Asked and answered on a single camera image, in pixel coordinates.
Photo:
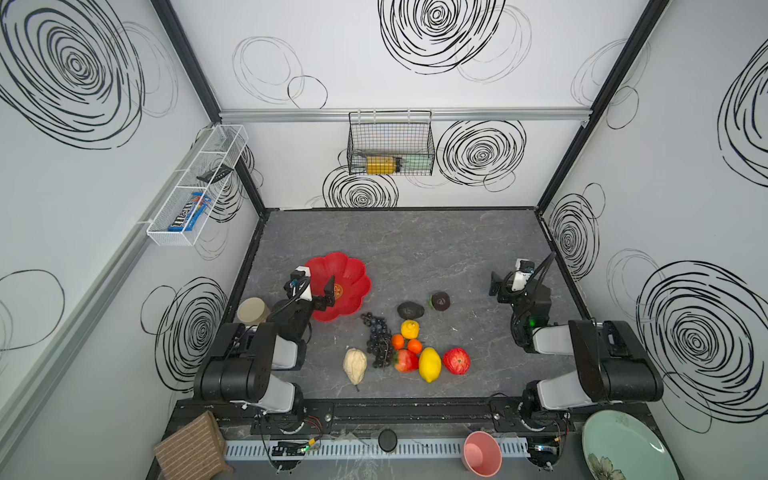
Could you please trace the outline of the red flower fruit bowl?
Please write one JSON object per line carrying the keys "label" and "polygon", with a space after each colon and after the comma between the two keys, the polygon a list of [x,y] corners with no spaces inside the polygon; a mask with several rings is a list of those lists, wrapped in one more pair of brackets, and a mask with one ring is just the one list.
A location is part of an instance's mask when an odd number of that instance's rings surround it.
{"label": "red flower fruit bowl", "polygon": [[309,268],[310,289],[314,296],[323,294],[330,279],[334,278],[334,305],[324,311],[314,311],[313,318],[318,322],[328,323],[340,316],[356,313],[372,289],[365,263],[344,253],[333,252],[315,257],[305,266]]}

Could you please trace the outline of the dark mangosteen with green leaves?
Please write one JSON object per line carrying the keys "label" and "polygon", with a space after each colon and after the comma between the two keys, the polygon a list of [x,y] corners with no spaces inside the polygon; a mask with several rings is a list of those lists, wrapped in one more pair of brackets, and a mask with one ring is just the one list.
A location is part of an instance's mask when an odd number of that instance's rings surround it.
{"label": "dark mangosteen with green leaves", "polygon": [[444,312],[451,306],[450,296],[444,291],[433,293],[428,301],[429,306],[438,312]]}

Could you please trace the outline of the cream starfruit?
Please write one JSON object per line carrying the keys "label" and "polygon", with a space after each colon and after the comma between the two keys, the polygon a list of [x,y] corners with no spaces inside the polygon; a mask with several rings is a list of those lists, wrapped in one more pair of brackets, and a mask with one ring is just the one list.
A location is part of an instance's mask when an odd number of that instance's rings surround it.
{"label": "cream starfruit", "polygon": [[343,359],[342,368],[352,385],[357,388],[363,381],[367,370],[366,354],[356,348],[348,349]]}

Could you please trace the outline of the red apple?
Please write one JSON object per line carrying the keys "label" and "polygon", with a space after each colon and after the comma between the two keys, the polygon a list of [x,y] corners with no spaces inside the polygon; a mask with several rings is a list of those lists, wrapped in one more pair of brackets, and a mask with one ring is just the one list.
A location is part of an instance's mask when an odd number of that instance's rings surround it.
{"label": "red apple", "polygon": [[463,376],[471,368],[471,358],[463,348],[452,348],[442,357],[444,367],[452,375]]}

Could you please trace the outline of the yellow lemon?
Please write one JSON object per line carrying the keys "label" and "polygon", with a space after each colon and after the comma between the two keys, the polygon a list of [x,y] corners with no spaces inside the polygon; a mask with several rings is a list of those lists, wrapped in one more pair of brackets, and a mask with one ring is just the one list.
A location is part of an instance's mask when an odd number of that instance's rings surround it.
{"label": "yellow lemon", "polygon": [[427,382],[437,380],[442,371],[442,359],[432,347],[425,348],[419,356],[419,375]]}

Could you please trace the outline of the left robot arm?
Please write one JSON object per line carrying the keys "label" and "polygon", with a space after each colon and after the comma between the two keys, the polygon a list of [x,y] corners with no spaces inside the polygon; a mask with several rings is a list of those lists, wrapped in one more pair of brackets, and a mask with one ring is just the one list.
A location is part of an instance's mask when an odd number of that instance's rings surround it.
{"label": "left robot arm", "polygon": [[263,322],[221,326],[195,375],[193,398],[253,407],[263,414],[302,414],[301,388],[274,373],[302,368],[308,344],[304,333],[312,315],[336,303],[335,278],[321,282],[318,294],[313,279],[309,267],[297,267],[284,285],[287,298]]}

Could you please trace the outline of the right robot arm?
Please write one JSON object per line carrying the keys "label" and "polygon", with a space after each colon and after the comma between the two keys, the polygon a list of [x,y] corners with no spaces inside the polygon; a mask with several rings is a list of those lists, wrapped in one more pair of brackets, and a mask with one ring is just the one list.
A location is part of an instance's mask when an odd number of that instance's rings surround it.
{"label": "right robot arm", "polygon": [[493,272],[489,295],[512,308],[510,333],[525,352],[568,356],[575,369],[529,382],[518,415],[532,431],[544,429],[551,415],[599,404],[648,403],[662,399],[664,383],[625,321],[550,321],[551,289],[545,277],[555,259],[540,264],[520,259],[505,276]]}

